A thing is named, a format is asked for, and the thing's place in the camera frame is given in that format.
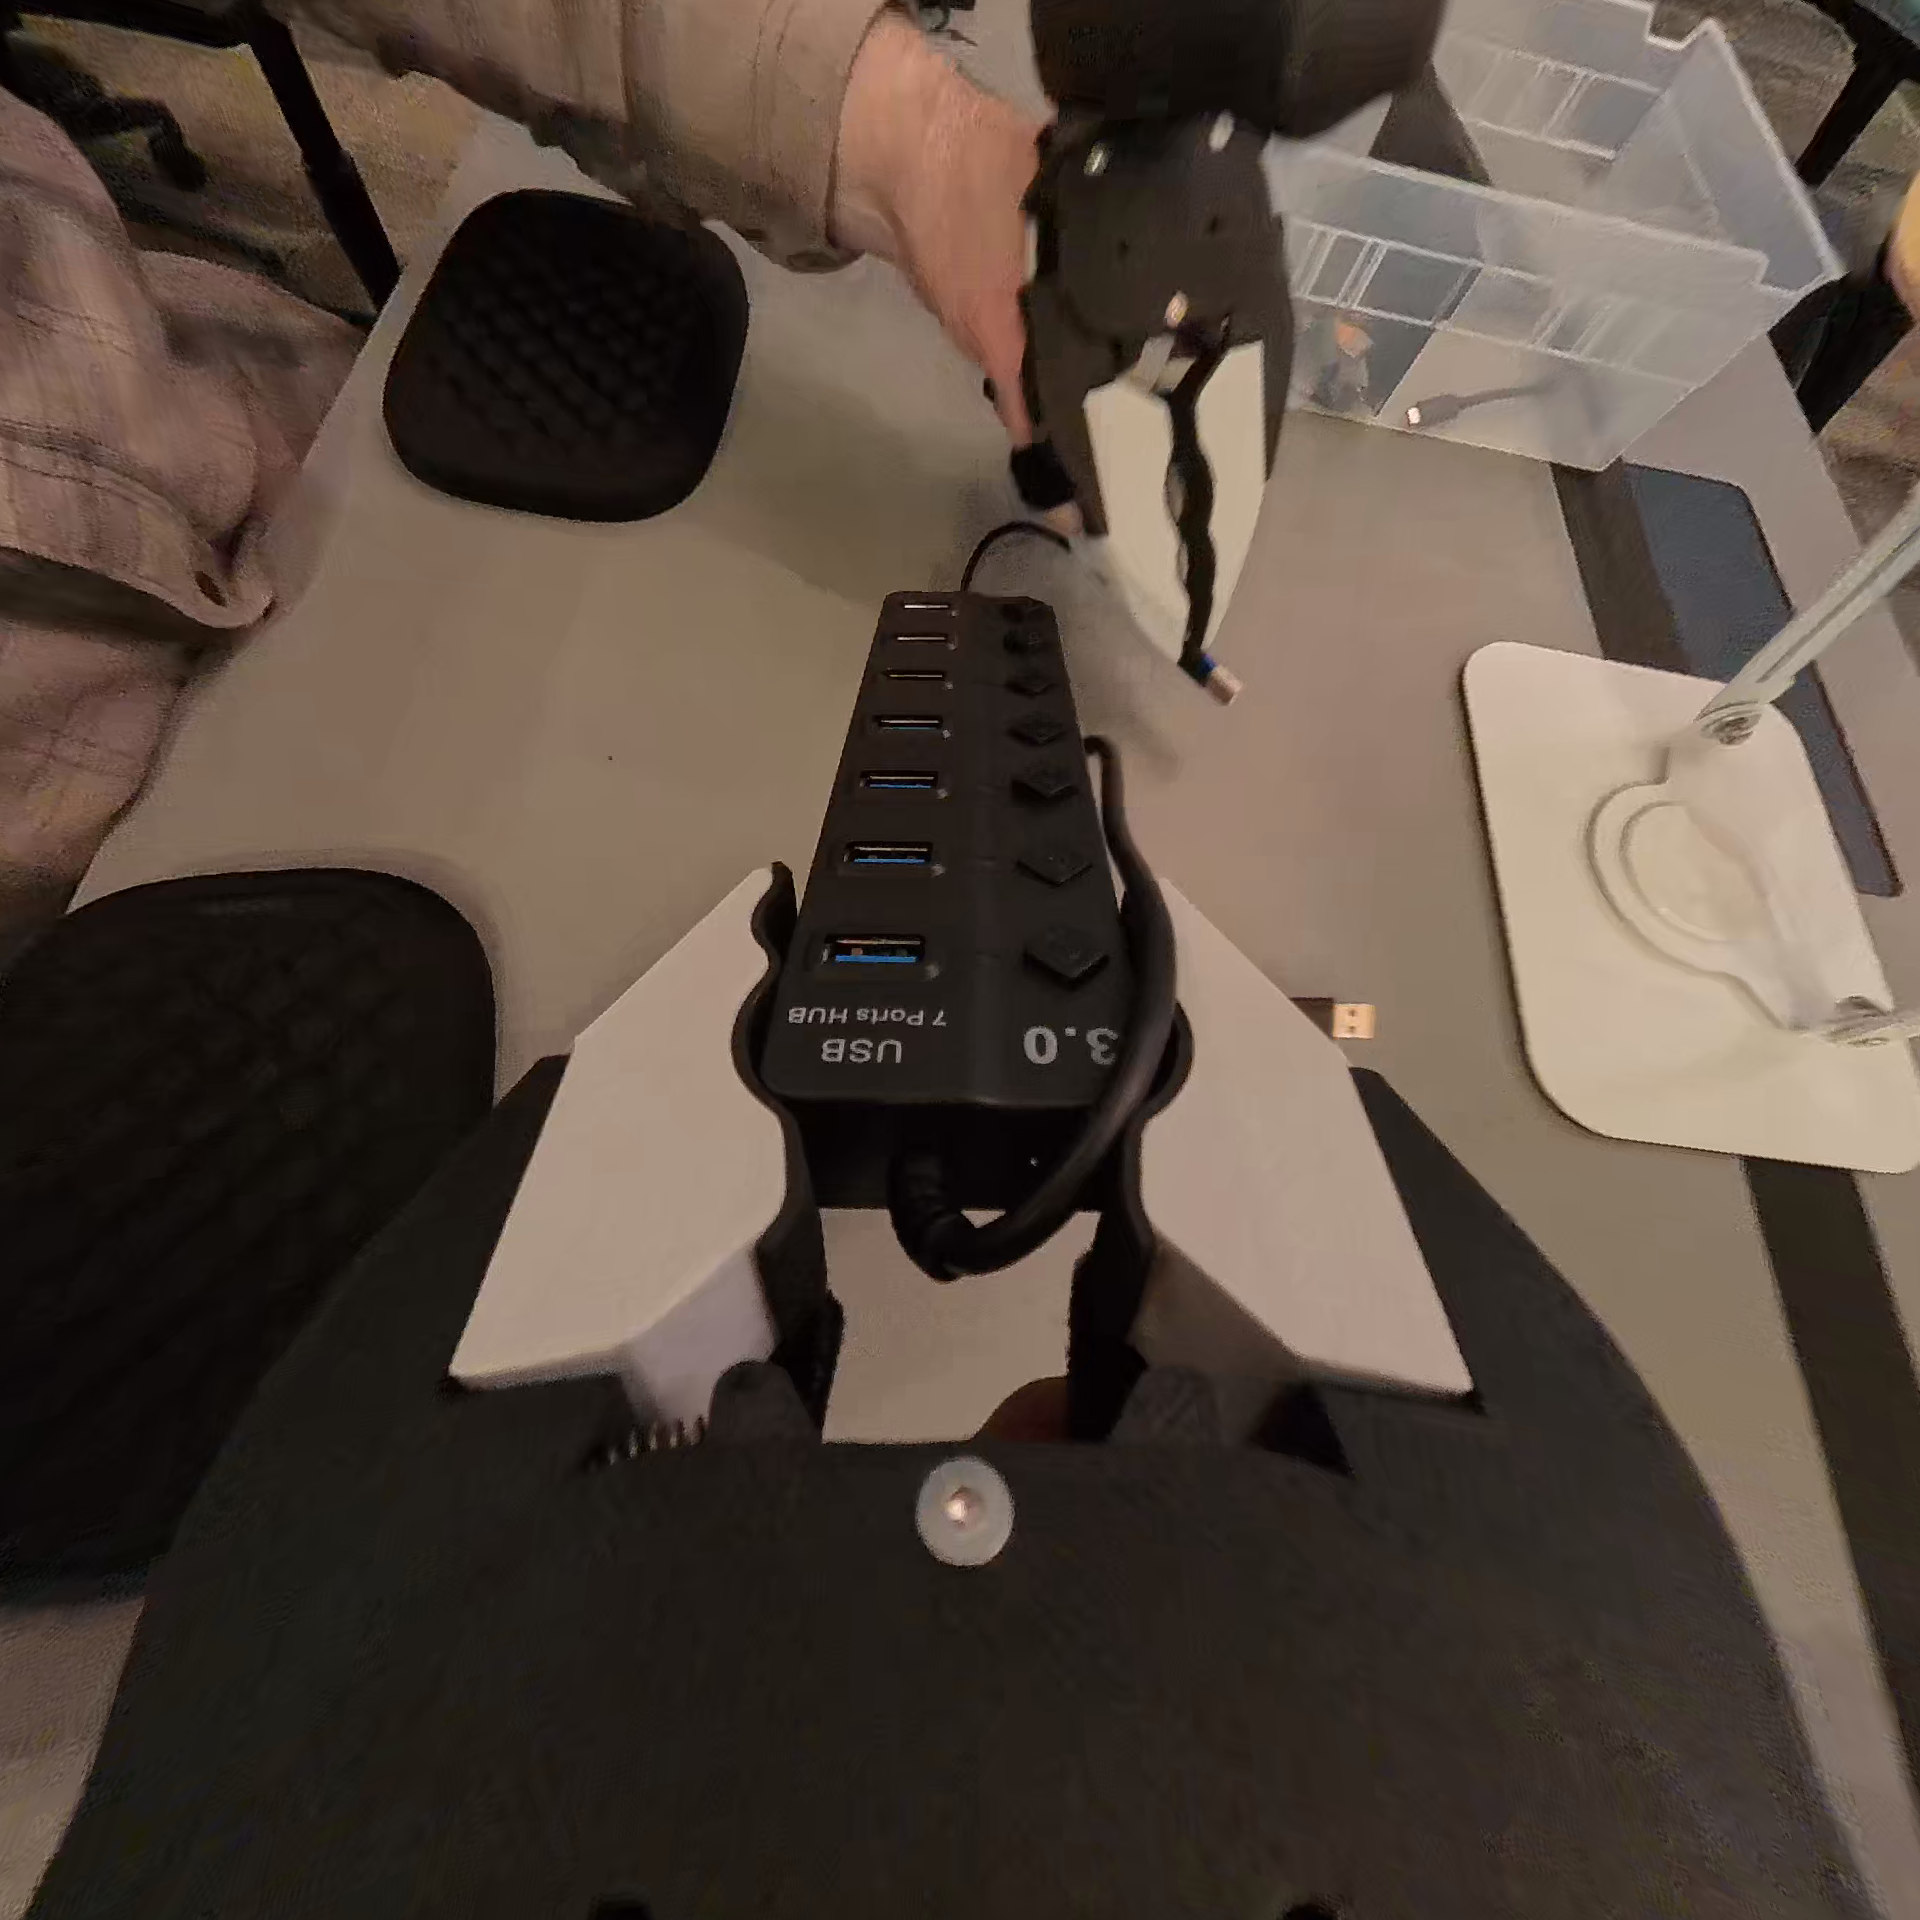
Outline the person's left forearm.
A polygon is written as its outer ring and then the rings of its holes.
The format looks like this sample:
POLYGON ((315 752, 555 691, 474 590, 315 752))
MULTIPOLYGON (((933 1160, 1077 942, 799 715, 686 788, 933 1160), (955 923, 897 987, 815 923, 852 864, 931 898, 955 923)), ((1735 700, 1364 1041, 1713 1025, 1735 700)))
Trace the person's left forearm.
POLYGON ((908 64, 913 24, 861 2, 292 2, 273 11, 514 122, 602 186, 829 273, 847 93, 908 64))

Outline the black usb hub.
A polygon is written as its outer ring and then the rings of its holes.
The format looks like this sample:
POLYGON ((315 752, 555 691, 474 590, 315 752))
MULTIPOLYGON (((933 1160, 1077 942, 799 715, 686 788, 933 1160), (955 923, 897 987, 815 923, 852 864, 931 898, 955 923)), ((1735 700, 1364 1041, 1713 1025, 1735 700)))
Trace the black usb hub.
POLYGON ((823 1209, 885 1209, 898 1164, 940 1200, 1017 1209, 1068 1164, 1145 1025, 1116 1148, 1177 1026, 1174 938, 1126 824, 1106 825, 1053 611, 897 592, 854 696, 756 1070, 823 1209))

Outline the white stand base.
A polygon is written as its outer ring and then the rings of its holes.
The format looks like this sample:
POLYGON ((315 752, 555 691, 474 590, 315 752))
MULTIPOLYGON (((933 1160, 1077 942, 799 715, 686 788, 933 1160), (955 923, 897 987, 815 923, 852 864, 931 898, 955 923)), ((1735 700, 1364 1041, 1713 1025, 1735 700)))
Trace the white stand base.
POLYGON ((1915 564, 1909 496, 1726 684, 1497 640, 1461 673, 1534 1080, 1585 1129, 1815 1169, 1917 1164, 1899 1009, 1778 701, 1915 564))

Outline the person's left hand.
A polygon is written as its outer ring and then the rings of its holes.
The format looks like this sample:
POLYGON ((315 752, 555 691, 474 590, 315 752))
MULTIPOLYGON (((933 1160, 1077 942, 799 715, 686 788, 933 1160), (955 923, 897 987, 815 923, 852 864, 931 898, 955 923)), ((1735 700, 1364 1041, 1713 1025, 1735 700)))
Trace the person's left hand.
POLYGON ((831 162, 831 240, 894 268, 1026 436, 1023 194, 1039 126, 948 64, 898 14, 847 73, 831 162))

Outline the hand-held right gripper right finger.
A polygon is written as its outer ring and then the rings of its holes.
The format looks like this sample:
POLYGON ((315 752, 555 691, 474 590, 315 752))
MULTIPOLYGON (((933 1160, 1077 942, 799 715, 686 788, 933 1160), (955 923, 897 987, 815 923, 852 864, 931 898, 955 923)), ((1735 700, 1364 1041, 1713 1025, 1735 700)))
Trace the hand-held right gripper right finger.
POLYGON ((1473 1373, 1348 1058, 1177 888, 1164 1080, 1116 1148, 1082 1260, 1082 1410, 1119 1414, 1149 1370, 1217 1412, 1308 1385, 1433 1406, 1473 1373))

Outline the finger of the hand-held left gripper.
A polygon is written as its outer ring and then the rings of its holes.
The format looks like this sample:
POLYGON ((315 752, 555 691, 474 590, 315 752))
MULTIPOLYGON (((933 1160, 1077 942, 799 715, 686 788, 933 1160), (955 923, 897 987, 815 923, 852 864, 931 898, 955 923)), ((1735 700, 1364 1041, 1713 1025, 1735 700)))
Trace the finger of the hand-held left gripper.
POLYGON ((1103 532, 1083 548, 1111 600, 1158 653, 1201 653, 1187 587, 1180 484, 1172 480, 1171 403, 1194 362, 1149 362, 1083 397, 1083 426, 1103 532))
POLYGON ((1252 550, 1291 397, 1291 328, 1197 328, 1191 371, 1191 638, 1214 640, 1252 550))

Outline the clear plastic bin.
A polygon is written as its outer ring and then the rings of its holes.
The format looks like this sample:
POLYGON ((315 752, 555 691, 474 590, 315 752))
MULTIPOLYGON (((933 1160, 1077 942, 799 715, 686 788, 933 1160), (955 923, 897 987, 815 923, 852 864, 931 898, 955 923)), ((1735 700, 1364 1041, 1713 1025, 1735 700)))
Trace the clear plastic bin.
POLYGON ((1428 72, 1265 153, 1295 413, 1599 472, 1845 268, 1716 20, 1451 4, 1428 72))

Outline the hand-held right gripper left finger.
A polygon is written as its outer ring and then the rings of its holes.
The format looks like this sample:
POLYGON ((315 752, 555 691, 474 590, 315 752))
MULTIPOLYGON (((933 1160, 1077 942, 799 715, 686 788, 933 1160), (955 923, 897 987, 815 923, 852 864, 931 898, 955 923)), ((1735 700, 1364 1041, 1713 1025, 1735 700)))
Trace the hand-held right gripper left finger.
POLYGON ((577 1038, 454 1384, 607 1376, 637 1414, 707 1414, 732 1368, 771 1361, 825 1412, 825 1232, 756 1070, 795 917, 791 870, 751 870, 577 1038))

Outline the black wrist rest pad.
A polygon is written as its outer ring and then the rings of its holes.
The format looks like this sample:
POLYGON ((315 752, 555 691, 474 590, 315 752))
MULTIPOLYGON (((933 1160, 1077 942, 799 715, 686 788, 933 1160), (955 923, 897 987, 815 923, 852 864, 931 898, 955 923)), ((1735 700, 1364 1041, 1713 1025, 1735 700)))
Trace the black wrist rest pad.
POLYGON ((398 464, 471 506, 636 524, 677 510, 729 428, 750 290, 703 226, 550 187, 447 237, 398 337, 398 464))
POLYGON ((265 1373, 493 1085, 490 955, 418 880, 146 883, 9 965, 5 1601, 143 1579, 265 1373))

